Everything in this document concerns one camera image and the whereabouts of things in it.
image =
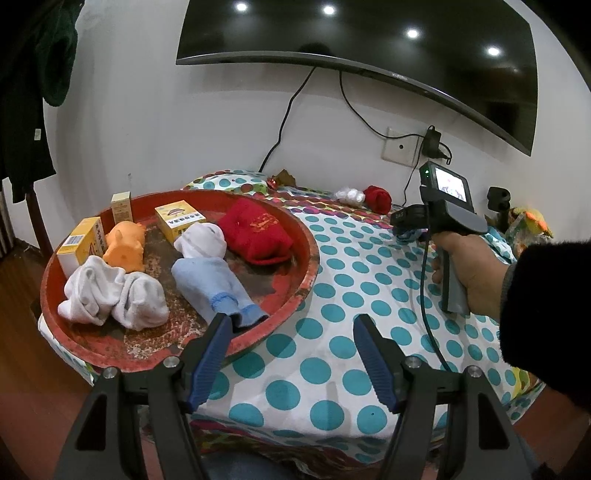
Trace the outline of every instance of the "yellow box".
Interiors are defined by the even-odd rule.
[[[174,243],[181,233],[192,224],[207,221],[201,213],[184,200],[156,207],[155,210],[158,227],[170,243]]]
[[[131,215],[130,197],[130,192],[121,192],[115,193],[113,198],[111,198],[111,212],[113,212],[113,220],[115,220],[116,225],[124,220],[134,221]]]
[[[66,278],[90,255],[102,257],[106,251],[105,233],[100,217],[83,219],[57,251],[57,259]]]

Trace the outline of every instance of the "round tray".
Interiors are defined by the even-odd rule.
[[[160,327],[136,332],[126,330],[111,317],[101,327],[70,323],[60,317],[57,306],[66,299],[66,278],[54,252],[43,274],[41,309],[56,340],[68,351],[95,367],[115,366],[123,372],[150,369],[167,356],[178,355],[189,340],[203,334],[207,324],[176,289],[170,268],[181,258],[181,254],[156,226],[154,209],[186,200],[205,215],[207,221],[216,222],[239,198],[240,195],[218,190],[175,190],[131,200],[135,221],[147,227],[145,272],[157,278],[164,287],[170,310],[168,322]],[[282,264],[257,267],[247,264],[228,250],[226,261],[230,268],[251,299],[270,317],[233,338],[226,357],[256,345],[286,321],[308,296],[318,273],[318,247],[308,228],[287,209],[266,200],[249,198],[279,220],[294,241],[293,257],[291,261]],[[101,212],[100,218],[107,234],[114,227],[111,210]]]

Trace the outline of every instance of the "polka dot tablecloth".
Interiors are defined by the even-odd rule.
[[[377,462],[384,457],[397,416],[373,391],[353,342],[352,324],[356,315],[367,313],[406,355],[443,369],[420,318],[423,248],[416,242],[399,244],[385,218],[339,206],[326,192],[270,192],[265,179],[257,173],[222,171],[186,188],[271,196],[314,234],[319,274],[312,293],[290,319],[218,373],[209,400],[193,415],[194,423],[210,431],[217,425],[267,445],[332,449],[339,465]],[[499,258],[514,260],[501,239],[492,234],[485,239]],[[440,288],[431,282],[433,258],[430,252],[425,308],[449,367],[456,372],[468,365],[482,368],[510,418],[517,420],[543,385],[531,388],[526,372],[502,360],[495,321],[442,312]],[[63,347],[43,318],[40,330],[59,353]],[[87,364],[82,362],[82,368],[71,354],[66,361],[88,376]],[[434,441],[442,437],[446,418],[446,407],[438,406]]]

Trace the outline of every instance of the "television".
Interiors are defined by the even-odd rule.
[[[298,63],[390,82],[531,155],[534,42],[503,0],[190,0],[177,64],[230,62]]]

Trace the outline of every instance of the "hand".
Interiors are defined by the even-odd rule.
[[[443,232],[433,235],[437,248],[449,253],[457,278],[466,287],[470,311],[496,320],[501,316],[501,291],[508,266],[477,235]],[[441,261],[433,261],[433,281],[441,283]]]

